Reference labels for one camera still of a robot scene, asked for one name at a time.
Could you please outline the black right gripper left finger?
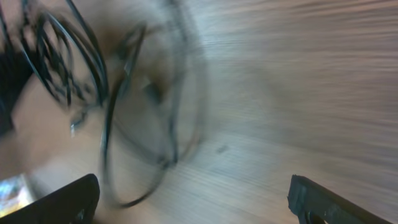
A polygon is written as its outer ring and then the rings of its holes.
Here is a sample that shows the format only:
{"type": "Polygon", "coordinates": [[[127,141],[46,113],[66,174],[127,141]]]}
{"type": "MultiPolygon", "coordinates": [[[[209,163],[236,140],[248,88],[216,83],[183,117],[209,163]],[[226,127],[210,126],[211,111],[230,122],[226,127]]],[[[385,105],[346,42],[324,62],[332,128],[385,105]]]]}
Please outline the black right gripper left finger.
{"type": "Polygon", "coordinates": [[[87,174],[32,204],[2,217],[1,224],[91,224],[99,199],[98,179],[94,174],[87,174]]]}

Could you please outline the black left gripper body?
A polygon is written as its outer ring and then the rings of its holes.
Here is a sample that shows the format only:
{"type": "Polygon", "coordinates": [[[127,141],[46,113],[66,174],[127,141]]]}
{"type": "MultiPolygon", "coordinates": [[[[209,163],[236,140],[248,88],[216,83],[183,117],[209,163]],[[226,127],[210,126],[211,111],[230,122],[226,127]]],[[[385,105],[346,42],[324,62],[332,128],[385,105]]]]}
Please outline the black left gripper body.
{"type": "Polygon", "coordinates": [[[12,111],[32,69],[22,53],[1,54],[1,137],[14,129],[12,111]]]}

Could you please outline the black right gripper ribbed right finger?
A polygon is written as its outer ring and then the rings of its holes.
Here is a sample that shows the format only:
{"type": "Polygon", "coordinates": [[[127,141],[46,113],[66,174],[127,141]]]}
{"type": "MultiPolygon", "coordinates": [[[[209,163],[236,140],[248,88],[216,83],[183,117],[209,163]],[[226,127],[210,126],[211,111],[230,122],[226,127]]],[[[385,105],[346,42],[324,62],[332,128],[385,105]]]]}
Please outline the black right gripper ribbed right finger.
{"type": "Polygon", "coordinates": [[[300,224],[391,224],[300,175],[292,176],[287,200],[300,224]]]}

